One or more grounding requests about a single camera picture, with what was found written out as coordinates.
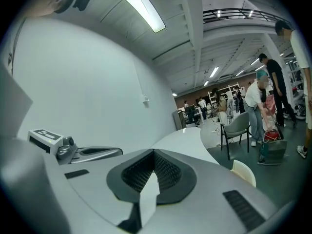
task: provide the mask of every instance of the railing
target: railing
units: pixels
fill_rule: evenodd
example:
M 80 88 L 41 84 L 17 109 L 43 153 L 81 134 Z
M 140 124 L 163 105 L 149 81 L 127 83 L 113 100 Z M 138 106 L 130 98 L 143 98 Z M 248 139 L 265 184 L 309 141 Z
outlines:
M 250 20 L 263 20 L 269 22 L 276 22 L 279 20 L 285 21 L 290 25 L 290 22 L 273 14 L 250 9 L 216 9 L 206 10 L 203 12 L 204 23 L 213 21 L 228 20 L 228 19 L 250 19 Z

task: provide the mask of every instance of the man in white shirt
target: man in white shirt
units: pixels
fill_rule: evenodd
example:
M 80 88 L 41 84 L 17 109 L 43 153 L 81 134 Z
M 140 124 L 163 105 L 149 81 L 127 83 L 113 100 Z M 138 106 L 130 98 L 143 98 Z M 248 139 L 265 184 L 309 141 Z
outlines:
M 206 101 L 201 97 L 199 98 L 199 106 L 201 108 L 201 112 L 203 113 L 203 118 L 206 119 L 207 115 L 206 115 Z
M 312 140 L 312 88 L 311 88 L 311 74 L 309 63 L 304 51 L 304 45 L 301 42 L 300 33 L 297 30 L 292 30 L 284 21 L 277 21 L 275 24 L 275 31 L 277 35 L 283 36 L 285 40 L 290 40 L 292 49 L 296 55 L 297 62 L 301 71 L 304 74 L 304 95 L 306 101 L 306 140 L 304 146 L 298 146 L 297 152 L 306 158 L 308 154 L 308 147 Z

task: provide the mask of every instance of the white pillar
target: white pillar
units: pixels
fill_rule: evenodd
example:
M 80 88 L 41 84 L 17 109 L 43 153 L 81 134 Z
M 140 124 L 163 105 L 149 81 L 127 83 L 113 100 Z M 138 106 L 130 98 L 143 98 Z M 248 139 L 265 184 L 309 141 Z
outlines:
M 276 45 L 274 44 L 273 40 L 268 34 L 263 34 L 261 39 L 262 39 L 263 44 L 266 46 L 268 50 L 268 57 L 277 61 L 277 63 L 282 68 L 288 103 L 292 106 L 292 108 L 294 108 L 292 85 L 291 85 L 291 81 L 290 81 L 290 78 L 286 69 L 285 62 L 283 58 L 280 56 L 281 53 L 278 51 Z

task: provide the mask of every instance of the white table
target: white table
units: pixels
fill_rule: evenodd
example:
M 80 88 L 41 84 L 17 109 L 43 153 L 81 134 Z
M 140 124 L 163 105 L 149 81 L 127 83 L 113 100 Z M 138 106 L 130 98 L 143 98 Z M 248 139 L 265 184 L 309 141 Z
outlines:
M 167 135 L 151 148 L 164 149 L 219 164 L 204 147 L 200 128 L 184 128 Z

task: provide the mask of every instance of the white wall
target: white wall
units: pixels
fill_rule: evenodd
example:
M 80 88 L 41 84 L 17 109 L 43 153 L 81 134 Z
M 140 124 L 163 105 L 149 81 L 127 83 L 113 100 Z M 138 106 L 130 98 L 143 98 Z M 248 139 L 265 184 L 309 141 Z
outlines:
M 176 104 L 161 75 L 110 39 L 60 20 L 26 21 L 14 78 L 34 101 L 18 134 L 24 139 L 29 129 L 46 128 L 80 147 L 127 153 L 175 130 Z

